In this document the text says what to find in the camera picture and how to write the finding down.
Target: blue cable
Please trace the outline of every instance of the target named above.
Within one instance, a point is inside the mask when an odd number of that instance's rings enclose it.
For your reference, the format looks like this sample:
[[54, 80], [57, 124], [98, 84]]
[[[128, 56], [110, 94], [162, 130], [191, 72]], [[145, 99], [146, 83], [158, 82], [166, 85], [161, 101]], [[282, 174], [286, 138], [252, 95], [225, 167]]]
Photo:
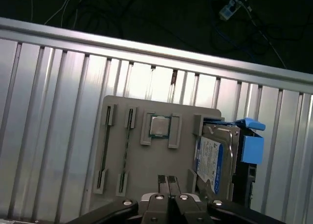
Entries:
[[235, 48], [245, 52], [247, 55], [249, 55], [249, 57], [251, 58], [251, 60], [255, 63], [258, 63], [256, 58], [254, 57], [254, 55], [247, 49], [244, 49], [240, 46], [238, 46], [234, 41], [232, 41], [226, 34], [224, 34], [223, 32], [221, 32], [215, 25], [214, 21], [213, 21], [213, 16], [214, 16], [214, 13], [213, 13], [213, 8], [212, 8], [212, 3], [211, 3], [211, 0], [209, 0], [209, 7], [210, 7], [210, 12], [211, 12], [211, 23], [215, 29], [215, 31], [225, 40], [227, 41], [228, 43], [232, 44]]

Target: cpu processor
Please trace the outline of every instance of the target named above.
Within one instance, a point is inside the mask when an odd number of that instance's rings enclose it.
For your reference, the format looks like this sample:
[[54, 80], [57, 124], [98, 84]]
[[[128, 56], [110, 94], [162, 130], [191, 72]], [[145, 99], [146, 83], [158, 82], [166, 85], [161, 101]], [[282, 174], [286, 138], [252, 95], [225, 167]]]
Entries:
[[171, 117], [151, 115], [149, 137], [168, 138], [170, 135]]

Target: aluminum profile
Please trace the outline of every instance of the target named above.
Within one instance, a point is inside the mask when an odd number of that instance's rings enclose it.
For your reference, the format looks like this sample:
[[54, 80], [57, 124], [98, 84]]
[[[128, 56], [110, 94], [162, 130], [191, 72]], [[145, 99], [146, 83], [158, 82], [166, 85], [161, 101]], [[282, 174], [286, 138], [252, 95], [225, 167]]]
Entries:
[[106, 95], [217, 108], [265, 123], [251, 207], [313, 218], [313, 76], [0, 19], [0, 216], [67, 222], [89, 209]]

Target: bolt head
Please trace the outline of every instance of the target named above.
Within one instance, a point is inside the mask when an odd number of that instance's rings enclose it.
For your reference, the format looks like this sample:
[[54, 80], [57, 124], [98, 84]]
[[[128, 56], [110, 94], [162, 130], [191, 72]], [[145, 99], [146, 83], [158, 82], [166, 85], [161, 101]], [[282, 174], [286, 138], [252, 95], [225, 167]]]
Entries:
[[221, 205], [223, 204], [223, 202], [222, 202], [222, 201], [219, 201], [219, 200], [215, 200], [215, 201], [213, 201], [213, 203], [214, 203], [215, 205], [217, 205], [217, 206], [221, 206]]
[[131, 205], [132, 203], [133, 203], [133, 202], [131, 202], [131, 201], [124, 201], [124, 202], [123, 202], [123, 204], [126, 205], [126, 206]]
[[162, 200], [162, 199], [164, 199], [164, 196], [163, 195], [156, 195], [156, 199], [157, 200]]
[[186, 199], [188, 199], [188, 196], [186, 196], [186, 195], [181, 195], [179, 198], [185, 201]]

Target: hard drive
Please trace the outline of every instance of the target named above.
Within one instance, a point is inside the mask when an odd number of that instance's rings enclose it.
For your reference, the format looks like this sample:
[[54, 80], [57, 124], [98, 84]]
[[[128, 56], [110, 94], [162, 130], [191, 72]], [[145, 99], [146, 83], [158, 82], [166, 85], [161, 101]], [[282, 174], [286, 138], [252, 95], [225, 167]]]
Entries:
[[208, 124], [198, 138], [194, 170], [197, 187], [211, 200], [232, 200], [240, 128]]

